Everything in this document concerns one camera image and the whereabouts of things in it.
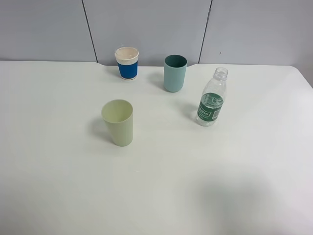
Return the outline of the light green plastic cup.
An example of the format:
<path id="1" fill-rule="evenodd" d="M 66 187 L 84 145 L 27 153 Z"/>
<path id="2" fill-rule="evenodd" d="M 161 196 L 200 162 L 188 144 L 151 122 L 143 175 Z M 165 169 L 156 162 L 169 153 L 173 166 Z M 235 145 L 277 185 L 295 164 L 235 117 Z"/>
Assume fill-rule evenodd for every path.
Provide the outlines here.
<path id="1" fill-rule="evenodd" d="M 133 141 L 133 106 L 130 102 L 112 100 L 103 106 L 101 116 L 115 145 L 124 147 Z"/>

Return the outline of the clear water bottle green label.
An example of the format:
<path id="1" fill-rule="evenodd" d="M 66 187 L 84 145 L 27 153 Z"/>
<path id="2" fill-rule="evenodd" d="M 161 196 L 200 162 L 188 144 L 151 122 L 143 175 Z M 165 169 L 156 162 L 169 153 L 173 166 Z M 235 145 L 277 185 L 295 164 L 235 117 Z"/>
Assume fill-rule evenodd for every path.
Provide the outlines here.
<path id="1" fill-rule="evenodd" d="M 217 120 L 226 97 L 227 76 L 228 70 L 218 67 L 204 87 L 196 116 L 200 126 L 210 126 Z"/>

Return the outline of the teal plastic cup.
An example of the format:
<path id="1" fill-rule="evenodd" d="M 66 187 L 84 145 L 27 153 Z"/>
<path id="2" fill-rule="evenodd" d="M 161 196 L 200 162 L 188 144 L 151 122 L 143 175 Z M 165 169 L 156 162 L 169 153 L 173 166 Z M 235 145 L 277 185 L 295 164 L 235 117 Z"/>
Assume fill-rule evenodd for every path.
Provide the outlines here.
<path id="1" fill-rule="evenodd" d="M 187 59 L 181 55 L 169 55 L 164 60 L 164 87 L 175 93 L 182 89 L 187 68 Z"/>

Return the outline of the blue white paper cup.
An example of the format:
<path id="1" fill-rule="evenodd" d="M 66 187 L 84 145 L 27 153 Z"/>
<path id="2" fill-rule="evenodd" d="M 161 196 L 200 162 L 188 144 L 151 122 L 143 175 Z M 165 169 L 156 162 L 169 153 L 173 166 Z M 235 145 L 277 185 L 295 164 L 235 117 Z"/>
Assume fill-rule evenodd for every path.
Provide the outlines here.
<path id="1" fill-rule="evenodd" d="M 115 53 L 120 75 L 125 80 L 135 79 L 137 76 L 139 51 L 134 47 L 121 47 Z"/>

